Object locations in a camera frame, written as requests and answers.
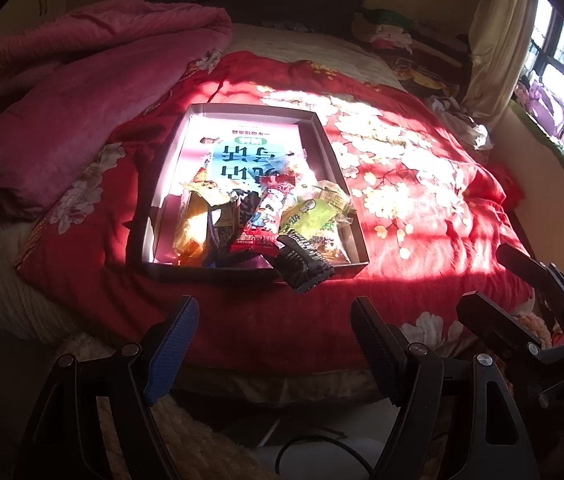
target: red floral comforter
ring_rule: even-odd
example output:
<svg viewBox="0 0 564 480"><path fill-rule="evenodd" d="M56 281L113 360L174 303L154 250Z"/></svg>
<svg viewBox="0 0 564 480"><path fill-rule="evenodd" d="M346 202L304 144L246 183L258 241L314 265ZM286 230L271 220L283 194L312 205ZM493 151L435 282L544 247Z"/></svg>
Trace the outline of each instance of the red floral comforter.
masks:
<svg viewBox="0 0 564 480"><path fill-rule="evenodd" d="M297 296L278 283L157 283L126 265L129 233L143 232L156 161L183 112L200 102L319 115L363 227L371 260L363 272ZM357 296L369 296L386 322L433 348L459 338L455 306L463 293L482 291L507 310L529 298L529 287L495 260L499 244L521 247L504 199L491 174L410 94L308 61L237 52L214 69L192 66L161 102L111 134L34 231L19 273L128 340L162 320L181 294L197 298L191 364L269 374L362 368L348 318Z"/></svg>

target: curtain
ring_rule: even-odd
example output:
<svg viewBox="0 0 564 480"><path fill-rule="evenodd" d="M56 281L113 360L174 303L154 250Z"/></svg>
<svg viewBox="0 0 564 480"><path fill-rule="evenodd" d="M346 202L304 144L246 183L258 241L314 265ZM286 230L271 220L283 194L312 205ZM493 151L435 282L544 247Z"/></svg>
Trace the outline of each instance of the curtain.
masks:
<svg viewBox="0 0 564 480"><path fill-rule="evenodd" d="M480 0L469 31L473 70L463 104L491 130L504 113L526 58L537 0Z"/></svg>

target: mattress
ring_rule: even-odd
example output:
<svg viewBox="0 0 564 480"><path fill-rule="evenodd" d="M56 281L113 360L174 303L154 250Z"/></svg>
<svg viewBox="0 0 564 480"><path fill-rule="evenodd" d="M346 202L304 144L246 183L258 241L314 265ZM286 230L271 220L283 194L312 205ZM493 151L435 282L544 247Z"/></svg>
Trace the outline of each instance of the mattress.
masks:
<svg viewBox="0 0 564 480"><path fill-rule="evenodd" d="M244 50L282 62L310 60L361 82L403 90L393 72L377 56L336 38L238 24L233 42L224 54ZM33 226L0 225L0 327L20 338L57 343L86 328L72 313L49 301L16 274L14 262ZM532 305L533 298L520 308L530 310ZM454 354L469 343L469 338L462 338L436 351L442 355ZM265 378L192 366L183 368L177 385L194 392L267 404L358 397L375 389L366 370Z"/></svg>

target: clamp jaw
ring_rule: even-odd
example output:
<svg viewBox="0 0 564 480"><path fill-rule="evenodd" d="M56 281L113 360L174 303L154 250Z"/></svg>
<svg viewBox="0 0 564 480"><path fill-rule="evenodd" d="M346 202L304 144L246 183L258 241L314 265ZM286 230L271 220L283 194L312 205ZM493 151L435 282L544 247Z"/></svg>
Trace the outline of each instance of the clamp jaw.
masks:
<svg viewBox="0 0 564 480"><path fill-rule="evenodd" d="M420 478L443 396L456 400L440 479L539 479L520 412L489 355L446 359L409 344L368 298L353 302L351 326L379 390L400 408L373 480Z"/></svg>
<svg viewBox="0 0 564 480"><path fill-rule="evenodd" d="M538 292L548 322L557 322L564 334L564 273L509 245L501 245L496 257ZM543 457L556 443L556 430L564 429L564 344L542 349L528 330L479 294L465 295L457 312L459 320L507 364L505 376L513 384L536 455Z"/></svg>
<svg viewBox="0 0 564 480"><path fill-rule="evenodd" d="M97 413L97 397L108 397L133 480L180 480L149 408L171 390L198 320L197 302L183 296L139 344L82 363L59 357L28 422L14 479L112 480Z"/></svg>

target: metal screw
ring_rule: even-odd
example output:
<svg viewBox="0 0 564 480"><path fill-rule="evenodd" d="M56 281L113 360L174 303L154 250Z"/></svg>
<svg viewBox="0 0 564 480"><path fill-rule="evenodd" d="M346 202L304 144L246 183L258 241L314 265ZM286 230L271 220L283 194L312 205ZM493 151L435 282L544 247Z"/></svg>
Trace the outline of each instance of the metal screw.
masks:
<svg viewBox="0 0 564 480"><path fill-rule="evenodd" d="M68 368L70 365L73 364L73 361L75 361L75 358L72 355L64 354L60 356L59 359L57 359L57 365L60 368Z"/></svg>
<svg viewBox="0 0 564 480"><path fill-rule="evenodd" d="M122 355L124 357L132 357L140 351L140 347L135 343L129 343L128 345L122 346Z"/></svg>
<svg viewBox="0 0 564 480"><path fill-rule="evenodd" d="M537 400L539 400L540 406L542 406L543 409L546 410L549 407L549 398L545 394L541 394Z"/></svg>
<svg viewBox="0 0 564 480"><path fill-rule="evenodd" d="M482 366L491 366L493 364L493 359L488 354L478 354L476 359Z"/></svg>
<svg viewBox="0 0 564 480"><path fill-rule="evenodd" d="M409 352L414 355L426 355L428 352L428 348L422 343L411 343L409 345Z"/></svg>

